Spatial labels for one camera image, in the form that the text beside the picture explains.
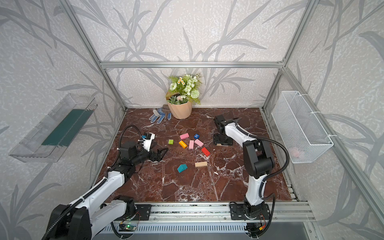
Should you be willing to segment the red rectangular block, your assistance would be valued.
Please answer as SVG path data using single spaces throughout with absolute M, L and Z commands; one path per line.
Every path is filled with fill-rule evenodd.
M 209 150 L 207 150 L 206 148 L 202 148 L 202 152 L 204 153 L 204 155 L 206 157 L 209 157 L 211 155 L 211 153 L 209 152 Z

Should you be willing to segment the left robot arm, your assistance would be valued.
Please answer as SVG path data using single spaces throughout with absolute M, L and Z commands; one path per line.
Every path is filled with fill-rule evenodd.
M 151 149 L 149 140 L 126 142 L 118 149 L 114 164 L 90 190 L 68 205 L 58 205 L 51 213 L 44 240 L 91 240 L 116 219 L 134 219 L 139 213 L 134 199 L 118 196 L 103 206 L 112 193 L 136 173 L 136 166 L 149 160 L 160 162 L 168 148 Z

